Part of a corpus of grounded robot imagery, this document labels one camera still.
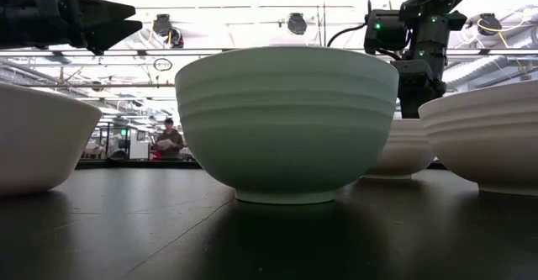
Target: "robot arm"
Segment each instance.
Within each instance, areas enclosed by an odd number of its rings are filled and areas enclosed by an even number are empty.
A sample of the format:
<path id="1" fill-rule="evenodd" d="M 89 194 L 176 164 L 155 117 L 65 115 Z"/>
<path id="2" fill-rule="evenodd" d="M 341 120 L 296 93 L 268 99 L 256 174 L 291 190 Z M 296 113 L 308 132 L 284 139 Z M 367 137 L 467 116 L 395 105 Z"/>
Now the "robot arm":
<path id="1" fill-rule="evenodd" d="M 1 0 L 0 49 L 69 44 L 95 55 L 142 28 L 135 8 L 103 0 Z"/>
<path id="2" fill-rule="evenodd" d="M 397 11 L 367 15 L 365 50 L 409 49 L 391 64 L 399 72 L 398 98 L 403 118 L 418 118 L 420 105 L 446 91 L 442 74 L 450 32 L 461 30 L 467 17 L 449 13 L 462 0 L 408 0 Z"/>

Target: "red object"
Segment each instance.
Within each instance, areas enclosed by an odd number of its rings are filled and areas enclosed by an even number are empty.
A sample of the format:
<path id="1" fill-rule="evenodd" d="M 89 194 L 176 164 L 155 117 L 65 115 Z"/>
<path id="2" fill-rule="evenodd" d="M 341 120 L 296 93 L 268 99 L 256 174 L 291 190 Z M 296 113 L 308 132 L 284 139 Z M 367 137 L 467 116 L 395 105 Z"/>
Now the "red object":
<path id="1" fill-rule="evenodd" d="M 150 151 L 150 155 L 153 156 L 151 158 L 152 161 L 159 161 L 161 159 L 161 153 L 159 151 Z"/>

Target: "bowl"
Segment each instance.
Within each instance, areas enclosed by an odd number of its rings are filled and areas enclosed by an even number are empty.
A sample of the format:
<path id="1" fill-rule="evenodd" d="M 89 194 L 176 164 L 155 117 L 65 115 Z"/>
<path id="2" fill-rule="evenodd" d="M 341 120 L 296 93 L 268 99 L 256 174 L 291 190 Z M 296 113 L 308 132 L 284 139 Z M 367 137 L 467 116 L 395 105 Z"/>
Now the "bowl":
<path id="1" fill-rule="evenodd" d="M 63 183 L 100 117 L 98 108 L 67 96 L 0 83 L 0 196 Z"/>
<path id="2" fill-rule="evenodd" d="M 482 191 L 538 196 L 538 81 L 458 93 L 419 108 L 433 152 Z"/>
<path id="3" fill-rule="evenodd" d="M 262 47 L 194 61 L 176 88 L 189 149 L 239 200 L 321 203 L 376 163 L 398 72 L 348 50 Z"/>
<path id="4" fill-rule="evenodd" d="M 419 119 L 395 119 L 376 166 L 364 177 L 411 179 L 412 174 L 424 170 L 434 157 Z"/>

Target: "desk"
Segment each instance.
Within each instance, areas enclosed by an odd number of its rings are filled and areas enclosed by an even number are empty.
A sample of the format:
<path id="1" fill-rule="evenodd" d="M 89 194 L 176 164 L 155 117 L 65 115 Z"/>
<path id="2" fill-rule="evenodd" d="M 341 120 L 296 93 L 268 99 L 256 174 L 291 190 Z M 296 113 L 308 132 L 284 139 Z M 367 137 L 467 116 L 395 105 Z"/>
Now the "desk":
<path id="1" fill-rule="evenodd" d="M 538 199 L 428 170 L 272 206 L 202 170 L 96 169 L 0 200 L 0 279 L 121 278 L 537 279 Z"/>

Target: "person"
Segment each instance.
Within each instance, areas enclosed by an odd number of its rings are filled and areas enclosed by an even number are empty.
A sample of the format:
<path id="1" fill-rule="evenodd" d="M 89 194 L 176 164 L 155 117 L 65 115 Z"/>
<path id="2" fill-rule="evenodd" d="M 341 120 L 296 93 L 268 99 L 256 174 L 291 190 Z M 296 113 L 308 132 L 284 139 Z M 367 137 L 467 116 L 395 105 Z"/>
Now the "person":
<path id="1" fill-rule="evenodd" d="M 183 138 L 177 129 L 174 129 L 172 119 L 165 120 L 165 131 L 159 135 L 157 143 L 162 140 L 170 140 L 171 143 L 166 147 L 159 148 L 161 159 L 179 159 L 179 150 L 183 148 Z"/>

